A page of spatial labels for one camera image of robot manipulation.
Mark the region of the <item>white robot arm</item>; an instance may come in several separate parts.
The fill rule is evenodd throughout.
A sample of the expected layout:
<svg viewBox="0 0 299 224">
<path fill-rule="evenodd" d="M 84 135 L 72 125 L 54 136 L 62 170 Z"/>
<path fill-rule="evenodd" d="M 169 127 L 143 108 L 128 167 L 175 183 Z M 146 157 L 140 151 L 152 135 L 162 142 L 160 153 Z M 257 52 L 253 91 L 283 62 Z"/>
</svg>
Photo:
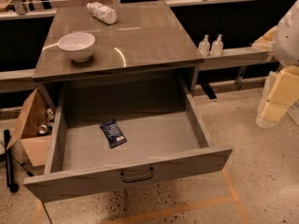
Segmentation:
<svg viewBox="0 0 299 224">
<path fill-rule="evenodd" d="M 279 21 L 274 37 L 274 57 L 284 65 L 267 95 L 261 118 L 278 122 L 299 99 L 299 0 Z"/>
</svg>

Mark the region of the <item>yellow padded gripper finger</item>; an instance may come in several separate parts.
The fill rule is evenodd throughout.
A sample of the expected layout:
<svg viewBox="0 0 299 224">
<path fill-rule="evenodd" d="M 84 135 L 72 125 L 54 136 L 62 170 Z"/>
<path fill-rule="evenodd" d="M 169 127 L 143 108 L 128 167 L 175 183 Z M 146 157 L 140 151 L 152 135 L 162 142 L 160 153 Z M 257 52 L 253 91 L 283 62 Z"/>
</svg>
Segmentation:
<svg viewBox="0 0 299 224">
<path fill-rule="evenodd" d="M 279 71 L 261 117 L 270 122 L 280 121 L 288 109 L 299 99 L 299 67 L 292 66 Z"/>
</svg>

